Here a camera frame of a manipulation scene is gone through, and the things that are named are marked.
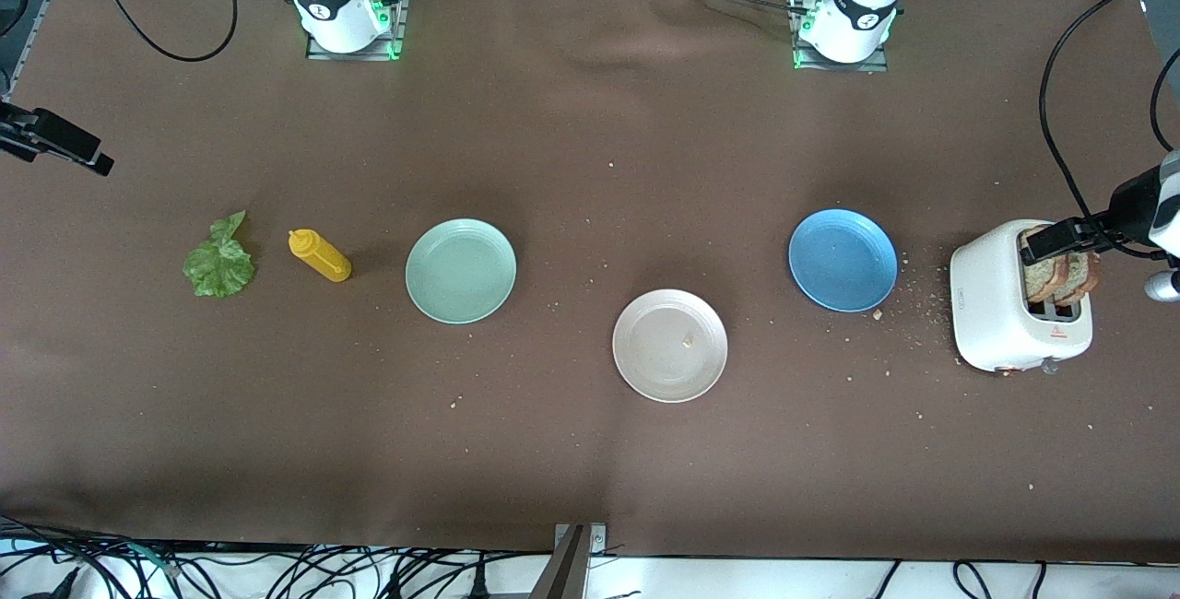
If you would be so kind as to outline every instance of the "metal mounting plate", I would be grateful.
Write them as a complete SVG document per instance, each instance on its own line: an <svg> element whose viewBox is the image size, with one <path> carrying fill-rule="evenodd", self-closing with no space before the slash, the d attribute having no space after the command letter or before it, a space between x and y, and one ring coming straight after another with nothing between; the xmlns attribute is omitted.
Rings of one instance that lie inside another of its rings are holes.
<svg viewBox="0 0 1180 599"><path fill-rule="evenodd" d="M556 532L553 533L553 547L557 547L562 542L562 538L565 537L565 531L570 528L569 524L559 524ZM602 553L607 549L607 524L590 524L590 554Z"/></svg>

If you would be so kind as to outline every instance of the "table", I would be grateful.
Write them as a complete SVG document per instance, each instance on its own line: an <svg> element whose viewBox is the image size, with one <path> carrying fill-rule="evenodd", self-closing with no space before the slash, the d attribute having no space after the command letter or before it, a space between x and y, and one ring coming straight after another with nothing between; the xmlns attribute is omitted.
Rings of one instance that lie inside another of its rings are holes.
<svg viewBox="0 0 1180 599"><path fill-rule="evenodd" d="M125 1L182 53L228 20ZM1158 266L1106 259L1094 345L1054 377L975 371L951 335L956 246L1075 213L1036 87L1092 2L905 0L868 75L792 70L782 17L730 0L414 0L396 62L304 61L289 6L241 0L203 65L149 52L110 0L54 0L14 103L116 166L0 162L0 511L144 538L544 549L596 520L628 554L1180 561ZM1159 65L1138 2L1058 62L1054 125L1097 209L1162 157ZM880 321L787 276L793 226L831 205L902 251ZM184 256L240 209L256 279L194 297ZM446 327L402 264L464 216L504 230L519 279ZM291 258L296 226L355 276ZM611 361L656 288L729 334L682 406Z"/></svg>

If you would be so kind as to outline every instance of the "lettuce leaf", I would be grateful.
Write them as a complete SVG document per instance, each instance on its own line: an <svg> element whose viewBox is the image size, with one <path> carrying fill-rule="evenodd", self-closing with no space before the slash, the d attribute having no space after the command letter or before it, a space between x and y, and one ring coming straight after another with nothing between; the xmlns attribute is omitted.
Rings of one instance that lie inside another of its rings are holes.
<svg viewBox="0 0 1180 599"><path fill-rule="evenodd" d="M234 238L243 218L244 210L214 222L208 241L184 259L184 276L192 281L192 292L198 297L228 297L254 279L250 255Z"/></svg>

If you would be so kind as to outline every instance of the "yellow squeeze bottle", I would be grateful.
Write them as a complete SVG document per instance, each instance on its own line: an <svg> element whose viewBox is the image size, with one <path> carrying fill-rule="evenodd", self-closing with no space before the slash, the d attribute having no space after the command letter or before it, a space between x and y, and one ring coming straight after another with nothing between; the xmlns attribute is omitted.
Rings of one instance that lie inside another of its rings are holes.
<svg viewBox="0 0 1180 599"><path fill-rule="evenodd" d="M290 230L287 246L290 246L291 254L296 258L310 264L328 281L340 283L353 272L353 264L345 258L345 255L340 254L336 246L332 246L324 238L321 238L315 230Z"/></svg>

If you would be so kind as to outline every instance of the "bread slice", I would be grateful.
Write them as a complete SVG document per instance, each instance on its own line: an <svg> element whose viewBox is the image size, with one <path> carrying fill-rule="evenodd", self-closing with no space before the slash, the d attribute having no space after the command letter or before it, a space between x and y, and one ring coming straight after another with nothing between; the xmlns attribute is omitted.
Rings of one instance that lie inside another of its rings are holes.
<svg viewBox="0 0 1180 599"><path fill-rule="evenodd" d="M1037 225L1035 229L1024 230L1021 233L1021 249L1028 246L1029 235L1041 229L1048 229L1048 225ZM1034 304L1044 302L1050 294L1057 292L1066 284L1066 281L1069 281L1069 259L1064 255L1042 259L1036 264L1025 264L1024 296Z"/></svg>
<svg viewBox="0 0 1180 599"><path fill-rule="evenodd" d="M1057 305L1077 304L1099 284L1099 255L1094 251L1069 255L1069 278L1053 294Z"/></svg>

